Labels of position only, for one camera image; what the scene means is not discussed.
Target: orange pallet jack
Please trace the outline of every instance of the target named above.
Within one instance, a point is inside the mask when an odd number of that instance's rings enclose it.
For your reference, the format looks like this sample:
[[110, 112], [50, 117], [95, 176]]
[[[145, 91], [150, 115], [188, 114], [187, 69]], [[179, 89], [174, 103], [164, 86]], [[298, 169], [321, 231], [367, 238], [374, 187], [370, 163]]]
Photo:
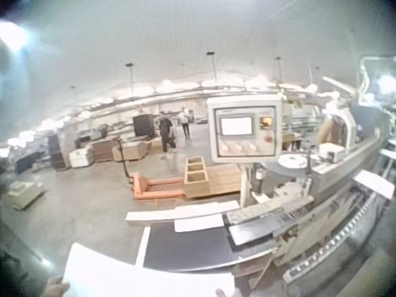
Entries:
[[123, 152], [123, 140], [118, 140], [118, 149], [121, 154], [125, 177], [131, 185], [134, 198], [142, 199], [166, 199], [166, 198], [185, 198], [185, 193], [181, 189], [183, 178], [166, 178], [149, 180], [140, 173], [129, 174]]

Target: cardboard sheet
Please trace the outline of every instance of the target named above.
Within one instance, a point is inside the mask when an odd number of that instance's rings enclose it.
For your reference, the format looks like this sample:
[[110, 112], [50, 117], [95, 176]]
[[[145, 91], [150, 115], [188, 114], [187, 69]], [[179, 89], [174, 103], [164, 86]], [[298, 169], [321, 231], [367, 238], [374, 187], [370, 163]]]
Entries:
[[389, 157], [389, 158], [391, 158], [393, 160], [396, 160], [396, 152], [393, 152], [391, 150], [382, 149], [382, 150], [379, 151], [379, 153], [384, 155], [384, 156], [387, 156], [387, 157]]
[[179, 206], [175, 209], [154, 210], [152, 212], [128, 212], [127, 221], [161, 221], [177, 220], [190, 217], [201, 217], [203, 215], [213, 215], [215, 213], [229, 212], [238, 209], [238, 201], [212, 202], [197, 205]]
[[387, 199], [392, 199], [393, 197], [395, 185], [379, 175], [367, 170], [361, 170], [353, 179]]
[[223, 227], [224, 221], [222, 215], [207, 215], [199, 218], [185, 218], [184, 220], [174, 221], [175, 232], [191, 232], [211, 228]]
[[65, 297], [216, 297], [217, 288], [232, 296], [232, 274], [161, 272], [114, 260], [74, 243], [64, 279]]

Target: display screen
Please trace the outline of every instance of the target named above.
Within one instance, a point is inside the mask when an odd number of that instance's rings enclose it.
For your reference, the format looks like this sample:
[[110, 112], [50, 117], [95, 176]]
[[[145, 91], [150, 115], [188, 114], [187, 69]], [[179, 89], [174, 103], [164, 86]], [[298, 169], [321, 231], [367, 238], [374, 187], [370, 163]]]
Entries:
[[263, 116], [260, 118], [260, 129], [266, 130], [272, 128], [272, 118], [270, 116]]
[[232, 135], [251, 135], [253, 134], [252, 118], [249, 116], [243, 118], [223, 118], [220, 119], [222, 125], [222, 134], [224, 136]]

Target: knob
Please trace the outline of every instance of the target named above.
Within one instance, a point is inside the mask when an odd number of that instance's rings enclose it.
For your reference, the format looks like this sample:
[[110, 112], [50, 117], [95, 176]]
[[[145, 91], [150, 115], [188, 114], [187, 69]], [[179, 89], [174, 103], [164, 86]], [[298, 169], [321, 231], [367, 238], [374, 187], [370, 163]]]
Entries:
[[264, 141], [271, 143], [272, 142], [272, 136], [268, 135], [268, 136], [264, 137]]

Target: finger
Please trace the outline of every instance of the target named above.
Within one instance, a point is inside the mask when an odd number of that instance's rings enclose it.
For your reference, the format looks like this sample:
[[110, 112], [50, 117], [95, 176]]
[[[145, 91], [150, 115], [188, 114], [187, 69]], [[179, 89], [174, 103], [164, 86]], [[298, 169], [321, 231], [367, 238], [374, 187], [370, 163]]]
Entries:
[[57, 284], [60, 284], [61, 282], [62, 282], [61, 277], [51, 277], [48, 279], [47, 284], [48, 285], [57, 285]]
[[216, 289], [216, 295], [217, 297], [226, 297], [223, 290], [221, 289]]
[[59, 286], [61, 287], [62, 294], [64, 294], [70, 288], [70, 283], [62, 282]]

